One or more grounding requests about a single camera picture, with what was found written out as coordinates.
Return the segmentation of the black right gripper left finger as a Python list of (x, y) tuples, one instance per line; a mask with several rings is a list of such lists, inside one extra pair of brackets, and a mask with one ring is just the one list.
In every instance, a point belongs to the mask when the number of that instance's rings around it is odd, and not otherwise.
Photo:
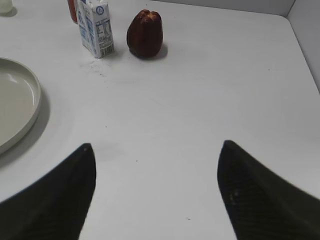
[(79, 239), (96, 178), (92, 145), (84, 143), (46, 175), (0, 203), (0, 238)]

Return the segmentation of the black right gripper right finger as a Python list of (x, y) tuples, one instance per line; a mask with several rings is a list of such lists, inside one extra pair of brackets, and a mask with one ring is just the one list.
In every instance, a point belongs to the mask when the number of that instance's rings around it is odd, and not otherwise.
[(217, 182), (238, 240), (320, 238), (320, 200), (275, 174), (232, 140), (223, 143)]

